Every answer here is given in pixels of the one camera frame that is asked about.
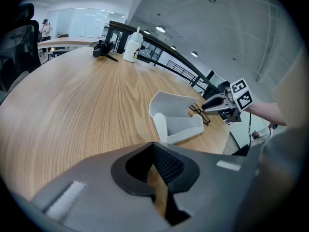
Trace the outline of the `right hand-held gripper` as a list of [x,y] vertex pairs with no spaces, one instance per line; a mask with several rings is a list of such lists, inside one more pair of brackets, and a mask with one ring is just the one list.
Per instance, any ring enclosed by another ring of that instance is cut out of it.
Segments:
[[211,96],[202,106],[206,115],[219,115],[223,110],[228,122],[241,122],[240,114],[253,102],[252,93],[244,78],[241,78],[225,88],[224,93]]

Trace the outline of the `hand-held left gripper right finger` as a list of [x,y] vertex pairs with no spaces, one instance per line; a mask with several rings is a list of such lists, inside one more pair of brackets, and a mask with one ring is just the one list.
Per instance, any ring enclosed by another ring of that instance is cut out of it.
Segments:
[[153,144],[156,168],[168,187],[169,232],[246,232],[256,225],[261,150],[245,157]]

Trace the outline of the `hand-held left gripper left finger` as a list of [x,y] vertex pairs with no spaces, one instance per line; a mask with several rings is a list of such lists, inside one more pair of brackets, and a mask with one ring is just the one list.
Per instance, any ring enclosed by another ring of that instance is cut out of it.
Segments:
[[76,232],[161,232],[170,223],[154,205],[147,184],[153,143],[94,155],[46,184],[32,204],[62,230]]

